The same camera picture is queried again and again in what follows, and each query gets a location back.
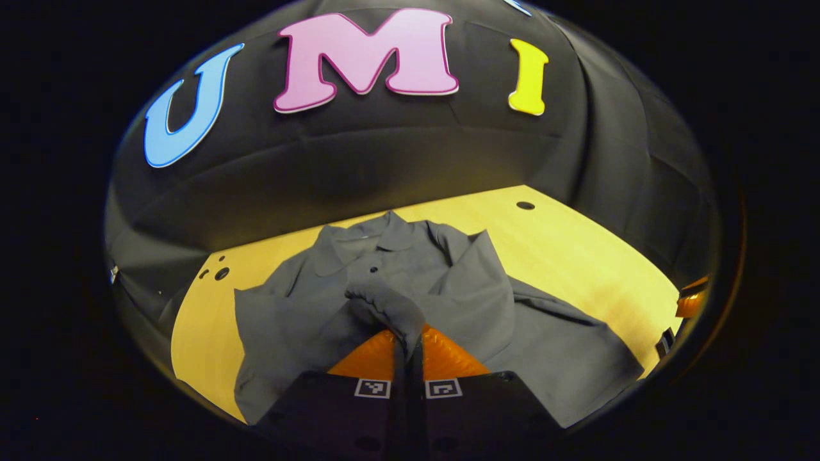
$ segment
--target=letter u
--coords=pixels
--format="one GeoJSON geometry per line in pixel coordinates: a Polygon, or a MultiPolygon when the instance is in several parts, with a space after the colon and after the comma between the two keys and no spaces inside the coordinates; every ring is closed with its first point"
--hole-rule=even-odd
{"type": "Polygon", "coordinates": [[[228,48],[197,68],[194,72],[200,75],[197,102],[194,114],[182,128],[173,133],[168,130],[168,111],[174,92],[184,80],[173,84],[151,104],[145,113],[145,159],[149,165],[154,168],[171,165],[194,150],[211,130],[222,107],[228,61],[244,46],[240,43],[228,48]]]}

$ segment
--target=orange object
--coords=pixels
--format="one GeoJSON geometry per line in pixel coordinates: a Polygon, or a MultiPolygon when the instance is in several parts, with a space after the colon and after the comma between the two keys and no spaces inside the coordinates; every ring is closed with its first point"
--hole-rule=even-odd
{"type": "Polygon", "coordinates": [[[683,318],[691,318],[694,317],[698,312],[700,312],[700,308],[703,307],[704,301],[706,300],[706,283],[708,282],[708,277],[704,277],[695,283],[691,283],[681,290],[681,292],[689,291],[691,292],[692,289],[697,290],[698,285],[703,286],[703,289],[697,291],[696,293],[683,296],[677,300],[677,312],[675,313],[675,317],[683,317],[683,318]]]}
{"type": "MultiPolygon", "coordinates": [[[[396,337],[384,330],[358,346],[328,373],[343,377],[392,381],[396,337]]],[[[484,375],[490,370],[441,331],[424,325],[421,333],[424,379],[439,380],[484,375]]]]}
{"type": "Polygon", "coordinates": [[[490,372],[441,331],[426,326],[421,333],[425,381],[473,377],[490,372]]]}
{"type": "Polygon", "coordinates": [[[390,330],[384,330],[354,349],[328,373],[343,377],[392,381],[395,341],[395,335],[390,330]]]}

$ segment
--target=gray shirt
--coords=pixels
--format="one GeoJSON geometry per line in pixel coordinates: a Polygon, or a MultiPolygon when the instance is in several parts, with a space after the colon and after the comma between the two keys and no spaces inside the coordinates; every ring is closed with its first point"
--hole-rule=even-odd
{"type": "Polygon", "coordinates": [[[235,291],[245,350],[235,397],[248,424],[301,372],[326,372],[385,328],[362,315],[374,311],[367,298],[385,299],[373,290],[402,300],[389,302],[400,338],[413,343],[429,323],[491,371],[516,372],[564,427],[643,372],[605,323],[508,277],[486,231],[387,212],[348,229],[325,226],[263,285],[235,291]]]}

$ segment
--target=shirt collar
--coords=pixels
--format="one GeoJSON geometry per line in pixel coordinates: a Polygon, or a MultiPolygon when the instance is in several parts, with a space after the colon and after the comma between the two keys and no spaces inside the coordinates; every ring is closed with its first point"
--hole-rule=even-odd
{"type": "Polygon", "coordinates": [[[412,247],[412,227],[395,212],[360,222],[347,229],[324,226],[313,245],[316,274],[321,277],[332,275],[350,264],[355,257],[339,247],[340,241],[355,240],[371,235],[380,235],[376,247],[386,251],[402,251],[412,247]]]}

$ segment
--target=orange gripper pad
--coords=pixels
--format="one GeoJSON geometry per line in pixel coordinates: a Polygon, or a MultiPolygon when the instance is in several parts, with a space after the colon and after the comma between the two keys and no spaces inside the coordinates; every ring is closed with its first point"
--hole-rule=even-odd
{"type": "Polygon", "coordinates": [[[441,331],[426,326],[422,337],[425,381],[474,377],[490,372],[441,331]]]}
{"type": "MultiPolygon", "coordinates": [[[[328,373],[343,377],[392,381],[395,340],[390,330],[384,330],[354,349],[328,373]]],[[[426,381],[473,377],[490,372],[461,346],[429,325],[424,326],[421,341],[426,381]]]]}
{"type": "Polygon", "coordinates": [[[353,350],[328,373],[343,377],[393,380],[393,352],[395,335],[384,330],[353,350]]]}

